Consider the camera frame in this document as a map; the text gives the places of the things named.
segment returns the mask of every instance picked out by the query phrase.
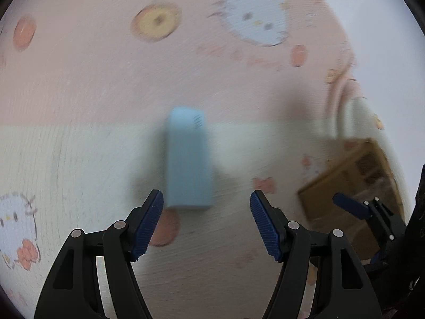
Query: cat eye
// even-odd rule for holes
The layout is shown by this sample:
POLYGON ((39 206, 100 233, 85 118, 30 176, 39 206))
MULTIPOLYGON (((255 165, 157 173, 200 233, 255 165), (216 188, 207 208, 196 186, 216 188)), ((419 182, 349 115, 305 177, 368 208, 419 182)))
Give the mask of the cat eye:
POLYGON ((252 19, 252 13, 245 13, 242 17, 243 20, 250 20, 252 19))

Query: yellow donut print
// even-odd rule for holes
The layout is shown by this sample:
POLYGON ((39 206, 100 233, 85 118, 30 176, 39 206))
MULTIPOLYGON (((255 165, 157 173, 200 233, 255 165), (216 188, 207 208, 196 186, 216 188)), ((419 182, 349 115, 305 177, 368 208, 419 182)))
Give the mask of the yellow donut print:
POLYGON ((174 4, 154 4, 141 10, 133 19, 132 32, 147 41, 158 42, 180 25, 181 12, 174 4))

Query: blue block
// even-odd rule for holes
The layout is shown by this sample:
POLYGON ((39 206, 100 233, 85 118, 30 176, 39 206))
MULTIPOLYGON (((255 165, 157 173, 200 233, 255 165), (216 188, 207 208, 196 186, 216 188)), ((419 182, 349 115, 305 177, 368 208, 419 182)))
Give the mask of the blue block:
POLYGON ((167 133, 168 208, 208 208, 213 199, 213 171, 203 111, 176 107, 167 133))

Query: screw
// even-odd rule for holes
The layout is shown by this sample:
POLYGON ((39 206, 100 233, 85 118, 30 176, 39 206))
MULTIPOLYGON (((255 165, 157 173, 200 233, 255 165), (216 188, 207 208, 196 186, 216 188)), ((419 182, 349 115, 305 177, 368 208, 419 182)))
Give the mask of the screw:
POLYGON ((300 227, 300 224, 296 221, 288 222, 288 227, 291 229, 297 230, 300 227))
POLYGON ((114 227, 115 229, 122 229, 122 228, 124 228, 124 227, 125 227, 125 221, 116 221, 116 222, 113 224, 113 227, 114 227))
POLYGON ((71 232, 71 236, 72 237, 78 237, 81 235, 81 230, 80 229, 75 229, 71 232))
POLYGON ((339 229, 334 229, 334 231, 332 231, 334 233, 334 235, 336 237, 343 237, 344 233, 342 232, 342 230, 339 229))

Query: yellow circle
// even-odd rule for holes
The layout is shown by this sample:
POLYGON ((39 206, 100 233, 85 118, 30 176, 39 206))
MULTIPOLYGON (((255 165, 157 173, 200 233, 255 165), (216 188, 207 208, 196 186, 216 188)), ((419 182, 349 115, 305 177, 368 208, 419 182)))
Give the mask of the yellow circle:
POLYGON ((143 9, 135 20, 138 33, 152 41, 170 35, 180 24, 180 12, 173 5, 151 5, 143 9))

